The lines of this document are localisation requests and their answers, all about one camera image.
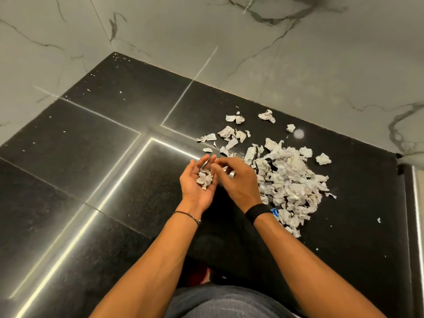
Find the person's right hand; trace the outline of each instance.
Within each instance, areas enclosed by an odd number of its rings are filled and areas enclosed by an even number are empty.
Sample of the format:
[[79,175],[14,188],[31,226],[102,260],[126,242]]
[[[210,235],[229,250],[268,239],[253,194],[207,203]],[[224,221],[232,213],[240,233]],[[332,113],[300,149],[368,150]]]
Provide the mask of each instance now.
[[[236,173],[234,179],[228,177],[222,169],[224,166],[228,166],[227,171],[234,170]],[[255,170],[240,158],[222,157],[216,159],[212,169],[215,170],[215,176],[218,175],[218,179],[228,195],[243,213],[246,213],[252,206],[262,203]]]

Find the white marble tile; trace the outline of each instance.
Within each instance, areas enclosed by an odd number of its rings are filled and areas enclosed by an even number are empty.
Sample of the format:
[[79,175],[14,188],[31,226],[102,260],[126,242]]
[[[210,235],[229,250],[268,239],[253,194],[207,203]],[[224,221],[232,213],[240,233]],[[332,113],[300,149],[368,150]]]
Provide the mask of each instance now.
[[0,144],[112,51],[90,0],[0,0]]
[[93,4],[118,52],[194,78],[218,47],[198,81],[421,158],[424,0]]

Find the thin brown bracelet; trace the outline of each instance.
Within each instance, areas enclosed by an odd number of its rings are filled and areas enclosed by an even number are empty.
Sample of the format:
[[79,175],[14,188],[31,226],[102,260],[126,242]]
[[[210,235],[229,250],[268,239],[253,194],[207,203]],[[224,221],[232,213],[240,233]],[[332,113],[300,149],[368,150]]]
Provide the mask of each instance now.
[[181,214],[188,215],[188,216],[189,216],[189,217],[191,217],[194,221],[196,221],[197,226],[200,226],[200,225],[202,224],[202,220],[198,220],[198,219],[196,219],[194,216],[192,216],[192,215],[191,215],[191,214],[189,214],[189,213],[181,212],[181,211],[174,211],[174,213],[181,213]]

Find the hand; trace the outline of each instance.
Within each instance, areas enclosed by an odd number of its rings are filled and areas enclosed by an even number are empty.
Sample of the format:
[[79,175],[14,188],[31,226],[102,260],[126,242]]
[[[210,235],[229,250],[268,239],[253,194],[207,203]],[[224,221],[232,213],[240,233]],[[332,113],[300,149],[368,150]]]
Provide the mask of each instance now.
[[[200,220],[202,213],[211,205],[218,184],[217,176],[214,176],[212,183],[206,187],[206,190],[202,189],[202,187],[196,183],[196,180],[199,178],[197,174],[199,173],[200,167],[208,158],[209,155],[204,155],[197,163],[191,160],[190,164],[188,164],[180,176],[183,199],[177,210],[190,213],[198,220]],[[204,169],[210,170],[215,159],[216,155],[212,155]]]
[[[227,172],[222,169],[224,166],[228,166]],[[228,195],[243,213],[246,213],[252,206],[262,203],[256,173],[240,158],[222,157],[216,159],[212,165],[212,170],[215,171]],[[236,173],[234,179],[230,179],[227,175],[231,170]]]

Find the person's left hand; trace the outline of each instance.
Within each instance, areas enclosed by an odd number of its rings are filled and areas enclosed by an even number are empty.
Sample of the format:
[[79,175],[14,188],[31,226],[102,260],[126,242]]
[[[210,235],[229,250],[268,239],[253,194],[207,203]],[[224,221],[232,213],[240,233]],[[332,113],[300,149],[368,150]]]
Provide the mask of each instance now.
[[[181,191],[183,199],[177,208],[177,211],[190,213],[196,219],[200,220],[202,213],[211,205],[212,198],[215,194],[215,189],[218,184],[218,176],[215,171],[211,173],[214,176],[212,183],[206,187],[206,190],[196,183],[199,178],[200,167],[207,161],[209,155],[204,155],[198,162],[190,161],[184,172],[180,176]],[[215,162],[216,155],[212,155],[208,164],[204,167],[205,170],[210,170],[211,165]]]

